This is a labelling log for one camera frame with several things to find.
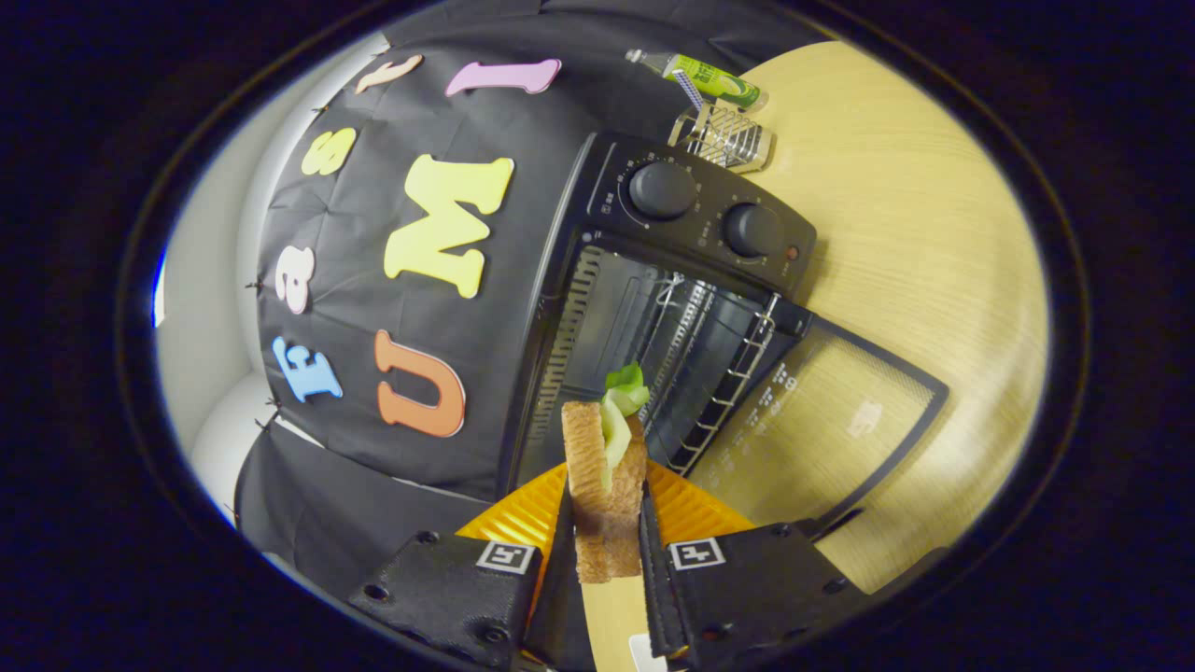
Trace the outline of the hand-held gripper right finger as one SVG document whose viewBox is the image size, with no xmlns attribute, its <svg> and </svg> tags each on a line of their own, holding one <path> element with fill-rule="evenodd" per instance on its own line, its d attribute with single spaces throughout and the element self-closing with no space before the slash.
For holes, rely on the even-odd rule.
<svg viewBox="0 0 1195 672">
<path fill-rule="evenodd" d="M 652 654 L 672 671 L 767 666 L 871 601 L 798 524 L 752 527 L 656 463 L 641 502 L 641 561 Z"/>
</svg>

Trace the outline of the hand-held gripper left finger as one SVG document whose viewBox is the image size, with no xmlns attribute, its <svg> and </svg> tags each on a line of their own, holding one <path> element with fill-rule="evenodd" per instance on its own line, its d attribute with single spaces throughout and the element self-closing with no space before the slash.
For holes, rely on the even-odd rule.
<svg viewBox="0 0 1195 672">
<path fill-rule="evenodd" d="M 488 671 L 581 671 L 575 561 L 558 465 L 454 533 L 415 532 L 347 600 L 400 637 Z"/>
</svg>

